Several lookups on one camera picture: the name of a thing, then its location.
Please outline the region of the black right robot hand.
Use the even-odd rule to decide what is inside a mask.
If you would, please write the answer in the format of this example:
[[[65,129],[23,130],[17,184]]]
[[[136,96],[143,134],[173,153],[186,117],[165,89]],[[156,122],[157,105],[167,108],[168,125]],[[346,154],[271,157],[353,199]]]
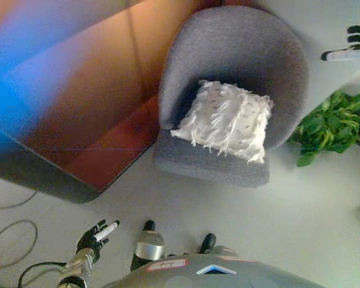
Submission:
[[[348,27],[347,33],[349,35],[347,42],[350,46],[345,49],[323,52],[320,57],[321,60],[334,62],[360,59],[360,25]]]

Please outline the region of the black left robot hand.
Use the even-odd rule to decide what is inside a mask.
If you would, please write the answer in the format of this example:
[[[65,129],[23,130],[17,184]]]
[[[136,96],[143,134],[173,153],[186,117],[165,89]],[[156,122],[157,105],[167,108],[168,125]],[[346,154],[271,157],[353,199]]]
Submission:
[[[107,224],[106,220],[98,222],[79,239],[76,244],[77,252],[84,248],[89,248],[96,256],[100,256],[100,250],[109,242],[109,235],[119,227],[120,223],[119,220],[113,221],[110,224]]]

